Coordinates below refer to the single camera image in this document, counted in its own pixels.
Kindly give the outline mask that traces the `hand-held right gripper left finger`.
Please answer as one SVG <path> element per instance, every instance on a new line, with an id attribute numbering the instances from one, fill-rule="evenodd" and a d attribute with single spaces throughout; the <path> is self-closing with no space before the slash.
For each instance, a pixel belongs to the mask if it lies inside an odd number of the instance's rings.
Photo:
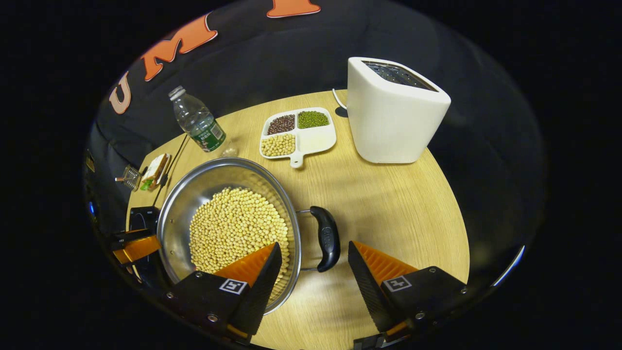
<path id="1" fill-rule="evenodd" d="M 197 270 L 165 292 L 165 308 L 224 341 L 257 334 L 282 264 L 276 242 L 215 273 Z"/>

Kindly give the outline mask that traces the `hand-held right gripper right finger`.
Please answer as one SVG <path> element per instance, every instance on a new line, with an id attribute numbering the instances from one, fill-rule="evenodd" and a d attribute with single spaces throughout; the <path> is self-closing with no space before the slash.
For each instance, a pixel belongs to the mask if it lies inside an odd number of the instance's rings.
<path id="1" fill-rule="evenodd" d="M 379 332 L 377 343 L 428 333 L 468 299 L 468 286 L 442 268 L 419 269 L 361 242 L 349 242 L 348 264 Z"/>

